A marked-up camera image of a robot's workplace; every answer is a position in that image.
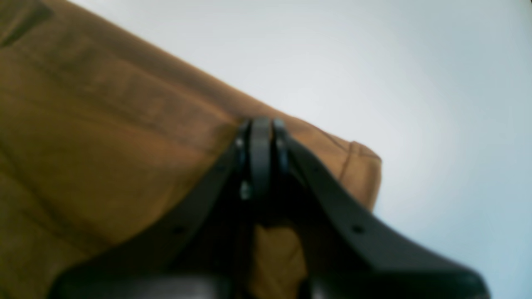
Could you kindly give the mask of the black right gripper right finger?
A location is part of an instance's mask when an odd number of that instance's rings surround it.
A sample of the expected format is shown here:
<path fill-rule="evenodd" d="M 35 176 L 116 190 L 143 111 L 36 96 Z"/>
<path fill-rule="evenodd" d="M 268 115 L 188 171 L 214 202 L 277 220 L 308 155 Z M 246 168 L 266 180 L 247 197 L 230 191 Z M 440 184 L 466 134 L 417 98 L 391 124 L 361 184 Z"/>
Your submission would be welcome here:
<path fill-rule="evenodd" d="M 300 299 L 488 299 L 480 274 L 373 216 L 324 164 L 272 123 L 280 203 L 303 246 Z"/>

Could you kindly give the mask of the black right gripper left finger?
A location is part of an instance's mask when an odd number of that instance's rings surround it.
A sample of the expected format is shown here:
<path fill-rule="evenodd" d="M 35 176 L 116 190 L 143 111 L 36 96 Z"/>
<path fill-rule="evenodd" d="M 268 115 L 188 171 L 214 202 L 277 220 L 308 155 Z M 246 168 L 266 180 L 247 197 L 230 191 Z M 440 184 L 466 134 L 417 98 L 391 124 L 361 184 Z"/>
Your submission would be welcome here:
<path fill-rule="evenodd" d="M 271 180 L 268 118 L 245 121 L 192 191 L 153 225 L 65 271 L 50 299 L 235 299 Z"/>

